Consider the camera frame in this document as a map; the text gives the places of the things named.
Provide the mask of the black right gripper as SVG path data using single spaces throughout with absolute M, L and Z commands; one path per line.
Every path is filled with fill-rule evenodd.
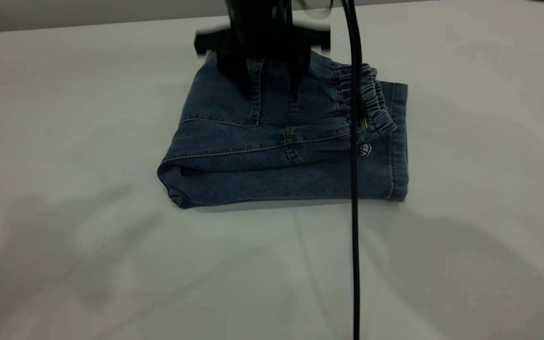
M 298 97 L 300 83 L 309 72 L 311 48 L 331 48 L 329 26 L 294 22 L 284 15 L 228 15 L 228 18 L 227 25 L 196 32 L 196 53 L 203 55 L 208 51 L 228 48 L 244 55 L 285 55 L 292 99 Z M 250 66 L 255 66 L 261 60 L 244 55 L 218 54 L 218 69 L 244 98 L 251 99 L 253 80 Z

